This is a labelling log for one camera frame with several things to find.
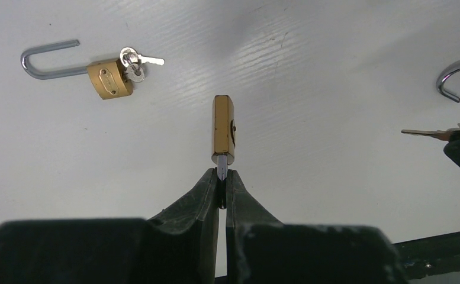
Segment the silver key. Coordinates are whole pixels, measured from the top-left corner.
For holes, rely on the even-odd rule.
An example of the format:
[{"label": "silver key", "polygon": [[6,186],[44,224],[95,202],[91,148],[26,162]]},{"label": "silver key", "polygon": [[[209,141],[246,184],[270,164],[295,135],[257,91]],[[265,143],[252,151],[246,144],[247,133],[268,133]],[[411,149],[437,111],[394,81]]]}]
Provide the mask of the silver key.
[{"label": "silver key", "polygon": [[138,64],[138,63],[132,63],[130,64],[126,71],[126,77],[129,80],[132,80],[132,82],[140,83],[144,81],[146,78],[146,69],[144,68],[144,65]]},{"label": "silver key", "polygon": [[458,127],[455,128],[450,128],[446,131],[443,130],[437,130],[437,131],[423,131],[423,130],[408,130],[408,129],[403,129],[401,130],[401,133],[403,134],[411,134],[411,135],[418,135],[418,136],[428,136],[432,137],[435,139],[439,139],[442,141],[449,141],[449,138],[451,138],[451,134],[454,132],[460,131],[460,123],[458,124]]},{"label": "silver key", "polygon": [[153,63],[156,65],[165,64],[165,60],[161,58],[143,56],[137,53],[137,51],[133,49],[132,47],[124,47],[120,51],[120,61],[121,61],[121,64],[125,66],[125,68],[127,68],[132,63],[138,63],[138,64]]}]

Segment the open padlock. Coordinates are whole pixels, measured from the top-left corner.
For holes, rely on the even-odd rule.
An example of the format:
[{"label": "open padlock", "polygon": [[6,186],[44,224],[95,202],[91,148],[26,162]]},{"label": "open padlock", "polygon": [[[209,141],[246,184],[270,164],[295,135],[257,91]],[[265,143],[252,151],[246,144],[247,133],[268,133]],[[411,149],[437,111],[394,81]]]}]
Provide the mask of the open padlock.
[{"label": "open padlock", "polygon": [[120,52],[120,58],[91,63],[85,67],[76,67],[52,72],[36,70],[29,62],[29,56],[53,50],[66,49],[80,45],[78,40],[47,44],[33,47],[21,55],[22,68],[31,77],[47,80],[88,73],[92,84],[102,99],[114,99],[132,95],[133,82],[142,82],[146,77],[145,63],[163,65],[161,58],[146,57],[138,54],[133,48],[125,47]]}]

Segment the padlock shackle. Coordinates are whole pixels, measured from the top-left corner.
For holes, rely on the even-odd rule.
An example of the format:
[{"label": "padlock shackle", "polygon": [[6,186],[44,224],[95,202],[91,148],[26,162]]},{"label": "padlock shackle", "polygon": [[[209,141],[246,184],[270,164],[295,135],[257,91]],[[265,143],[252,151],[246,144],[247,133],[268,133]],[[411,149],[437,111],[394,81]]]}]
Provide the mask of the padlock shackle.
[{"label": "padlock shackle", "polygon": [[39,80],[56,79],[56,78],[86,74],[87,73],[86,66],[63,69],[63,70],[56,70],[56,71],[49,71],[49,72],[42,72],[34,68],[33,65],[31,65],[31,63],[29,62],[29,57],[33,54],[45,53],[48,51],[54,51],[54,50],[59,50],[59,49],[68,49],[69,47],[75,47],[79,45],[80,45],[80,42],[78,40],[68,40],[68,41],[63,41],[61,43],[46,44],[44,46],[37,46],[37,47],[27,49],[25,52],[21,54],[22,68],[24,68],[24,71],[26,71],[26,73],[28,73],[31,77],[39,79]]}]

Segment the padlock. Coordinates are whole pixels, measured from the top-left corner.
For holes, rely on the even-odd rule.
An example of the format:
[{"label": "padlock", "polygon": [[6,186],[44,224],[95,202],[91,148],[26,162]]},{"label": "padlock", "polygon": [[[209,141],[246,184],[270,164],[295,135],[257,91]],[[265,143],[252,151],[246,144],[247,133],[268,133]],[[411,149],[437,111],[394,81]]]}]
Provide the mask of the padlock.
[{"label": "padlock", "polygon": [[217,164],[218,156],[226,156],[227,164],[235,161],[235,120],[233,102],[229,96],[215,96],[213,102],[213,154]]},{"label": "padlock", "polygon": [[87,66],[94,89],[102,99],[114,99],[132,95],[132,81],[124,78],[125,67],[120,59],[107,60]]},{"label": "padlock", "polygon": [[86,67],[41,72],[36,70],[29,62],[29,56],[53,50],[66,49],[80,45],[78,40],[69,40],[61,43],[47,44],[33,47],[21,55],[21,64],[26,73],[31,77],[47,80],[88,73],[94,89],[102,99],[114,99],[129,96],[133,93],[134,82],[142,82],[146,77],[145,63],[163,65],[165,60],[155,57],[146,57],[138,54],[131,47],[124,47],[119,59],[91,63]]}]

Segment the white tabletop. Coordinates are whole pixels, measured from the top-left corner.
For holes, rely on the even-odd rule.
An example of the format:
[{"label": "white tabletop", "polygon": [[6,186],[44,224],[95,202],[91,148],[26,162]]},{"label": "white tabletop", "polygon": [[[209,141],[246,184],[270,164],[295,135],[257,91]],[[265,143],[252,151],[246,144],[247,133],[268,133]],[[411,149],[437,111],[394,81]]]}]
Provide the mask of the white tabletop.
[{"label": "white tabletop", "polygon": [[[132,96],[40,69],[162,57]],[[435,91],[460,59],[460,0],[0,1],[0,223],[150,218],[213,167],[211,106],[230,95],[248,191],[287,223],[367,224],[393,242],[460,231],[445,143],[460,104]],[[448,82],[460,95],[460,73]],[[226,274],[221,215],[217,275]]]}]

